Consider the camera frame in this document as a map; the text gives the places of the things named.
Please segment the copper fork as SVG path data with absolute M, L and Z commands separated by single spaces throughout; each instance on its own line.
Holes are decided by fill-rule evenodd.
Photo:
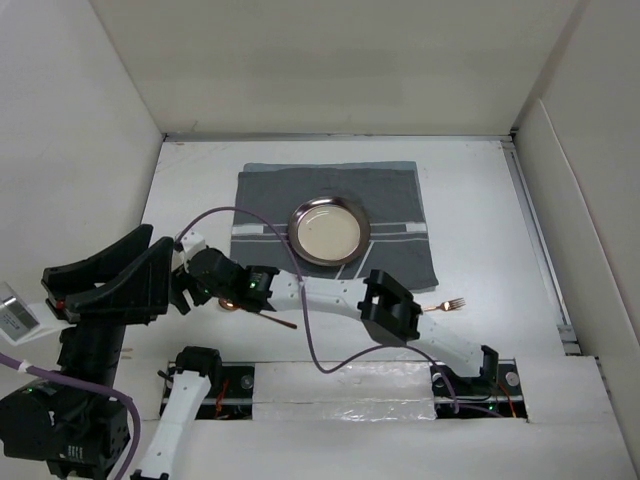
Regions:
M 455 298 L 448 301 L 444 301 L 438 305 L 426 306 L 422 308 L 422 311 L 434 312 L 434 311 L 442 311 L 442 312 L 451 312 L 455 310 L 460 310 L 466 305 L 466 301 L 464 298 Z

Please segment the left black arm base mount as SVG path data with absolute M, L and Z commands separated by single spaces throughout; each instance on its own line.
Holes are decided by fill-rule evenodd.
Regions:
M 224 362 L 216 349 L 185 347 L 166 369 L 157 374 L 163 379 L 159 414 L 164 413 L 173 390 L 173 378 L 184 367 L 200 372 L 200 363 L 213 368 L 213 384 L 196 414 L 197 420 L 251 420 L 253 417 L 254 363 Z

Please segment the round metal plate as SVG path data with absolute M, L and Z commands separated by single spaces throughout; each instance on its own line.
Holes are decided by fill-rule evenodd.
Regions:
M 322 267 L 350 263 L 368 248 L 371 224 L 365 210 L 337 196 L 317 197 L 290 215 L 287 236 L 294 252 Z

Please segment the copper spoon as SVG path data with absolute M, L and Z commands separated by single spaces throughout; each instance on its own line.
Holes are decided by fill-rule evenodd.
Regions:
M 238 305 L 235 305 L 234 303 L 232 303 L 231 301 L 228 301 L 226 299 L 219 299 L 218 300 L 218 304 L 223 310 L 226 310 L 228 312 L 242 311 L 241 307 L 239 307 Z M 267 319 L 267 320 L 269 320 L 271 322 L 274 322 L 274 323 L 276 323 L 278 325 L 284 326 L 284 327 L 292 329 L 292 330 L 296 330 L 298 328 L 298 326 L 296 324 L 294 324 L 294 323 L 278 319 L 278 318 L 273 317 L 271 315 L 266 315 L 266 314 L 259 313 L 259 312 L 253 312 L 253 315 L 259 316 L 259 317 L 264 318 L 264 319 Z

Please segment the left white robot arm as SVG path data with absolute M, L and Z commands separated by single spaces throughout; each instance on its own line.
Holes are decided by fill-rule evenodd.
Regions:
M 147 452 L 138 456 L 141 417 L 114 380 L 126 328 L 168 310 L 174 242 L 140 225 L 99 253 L 47 268 L 47 299 L 27 304 L 1 288 L 1 335 L 19 345 L 56 332 L 58 369 L 3 357 L 28 384 L 1 401 L 6 456 L 43 461 L 61 479 L 175 479 L 203 400 L 222 387 L 218 351 L 188 346 L 169 373 L 169 399 Z

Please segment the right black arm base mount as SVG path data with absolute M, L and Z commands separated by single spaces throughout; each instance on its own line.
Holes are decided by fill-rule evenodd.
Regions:
M 515 359 L 500 359 L 494 379 L 460 378 L 443 364 L 430 366 L 438 420 L 528 418 Z

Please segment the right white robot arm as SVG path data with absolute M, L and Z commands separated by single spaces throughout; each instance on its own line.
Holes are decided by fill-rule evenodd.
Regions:
M 425 318 L 413 295 L 382 270 L 355 280 L 298 277 L 276 267 L 243 267 L 206 245 L 180 244 L 176 250 L 181 265 L 172 272 L 172 303 L 183 315 L 212 298 L 251 313 L 305 308 L 338 315 L 361 322 L 369 337 L 385 347 L 408 347 L 425 334 L 425 353 L 473 393 L 486 393 L 498 382 L 494 349 Z

